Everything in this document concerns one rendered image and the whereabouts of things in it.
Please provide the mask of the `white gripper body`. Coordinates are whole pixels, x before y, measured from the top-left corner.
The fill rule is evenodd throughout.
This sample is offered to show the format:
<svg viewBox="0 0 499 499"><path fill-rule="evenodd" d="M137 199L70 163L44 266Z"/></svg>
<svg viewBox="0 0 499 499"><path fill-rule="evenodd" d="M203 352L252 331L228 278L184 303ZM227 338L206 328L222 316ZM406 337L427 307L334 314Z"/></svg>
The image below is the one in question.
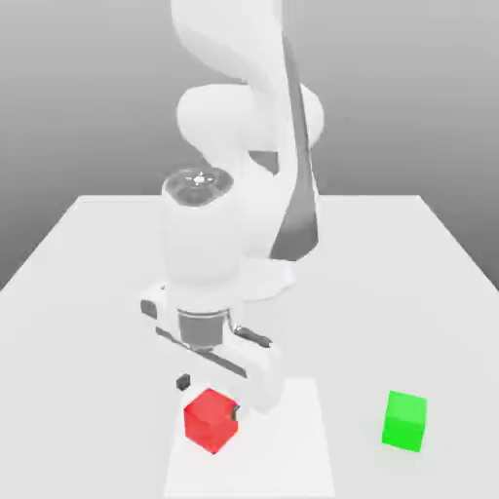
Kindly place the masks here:
<svg viewBox="0 0 499 499"><path fill-rule="evenodd" d="M171 359L180 370L231 395L243 410L267 414L278 405L285 376L281 352L270 338L244 326L224 326L222 343L201 352L160 327L156 333L170 340Z"/></svg>

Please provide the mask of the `small green cube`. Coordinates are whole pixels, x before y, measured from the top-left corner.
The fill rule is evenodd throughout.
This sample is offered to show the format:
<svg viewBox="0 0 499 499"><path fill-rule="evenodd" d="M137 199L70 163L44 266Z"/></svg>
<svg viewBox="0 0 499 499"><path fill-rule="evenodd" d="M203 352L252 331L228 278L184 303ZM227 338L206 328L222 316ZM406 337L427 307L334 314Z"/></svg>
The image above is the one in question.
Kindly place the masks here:
<svg viewBox="0 0 499 499"><path fill-rule="evenodd" d="M385 411L382 442L404 450L421 450L427 420L427 399L391 391Z"/></svg>

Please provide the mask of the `small red cube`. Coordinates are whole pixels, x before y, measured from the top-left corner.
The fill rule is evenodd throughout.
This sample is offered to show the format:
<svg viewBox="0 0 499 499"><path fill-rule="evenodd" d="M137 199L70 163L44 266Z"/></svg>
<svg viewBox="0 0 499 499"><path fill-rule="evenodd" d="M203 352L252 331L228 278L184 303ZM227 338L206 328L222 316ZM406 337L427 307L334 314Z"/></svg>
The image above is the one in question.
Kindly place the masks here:
<svg viewBox="0 0 499 499"><path fill-rule="evenodd" d="M183 409L185 437L216 454L238 432L238 420L231 419L235 403L212 388L205 389Z"/></svg>

